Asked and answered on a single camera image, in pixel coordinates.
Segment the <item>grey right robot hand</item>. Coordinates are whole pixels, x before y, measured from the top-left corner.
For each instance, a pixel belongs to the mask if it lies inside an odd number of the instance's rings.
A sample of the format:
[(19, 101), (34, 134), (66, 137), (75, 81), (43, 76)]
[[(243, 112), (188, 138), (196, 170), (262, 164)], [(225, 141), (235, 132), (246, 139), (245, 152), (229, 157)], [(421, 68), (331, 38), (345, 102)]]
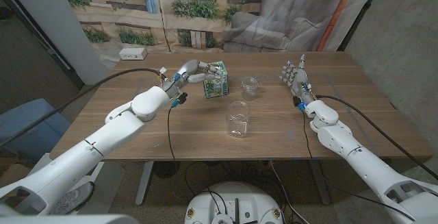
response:
[(293, 95), (294, 105), (301, 110), (304, 110), (308, 104), (316, 100), (311, 93), (311, 85), (305, 71), (305, 54), (301, 55), (298, 66), (294, 66), (288, 61), (287, 65), (283, 66), (279, 78), (289, 87)]

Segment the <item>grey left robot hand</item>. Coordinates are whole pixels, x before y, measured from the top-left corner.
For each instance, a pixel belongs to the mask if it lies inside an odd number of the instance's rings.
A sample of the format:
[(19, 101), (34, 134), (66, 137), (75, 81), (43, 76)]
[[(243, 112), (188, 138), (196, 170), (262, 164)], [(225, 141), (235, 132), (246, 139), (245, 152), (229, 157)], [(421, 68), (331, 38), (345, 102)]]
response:
[(221, 79), (224, 71), (214, 63), (198, 60), (186, 62), (170, 79), (164, 80), (162, 89), (169, 98), (176, 97), (187, 84), (203, 82), (206, 79)]

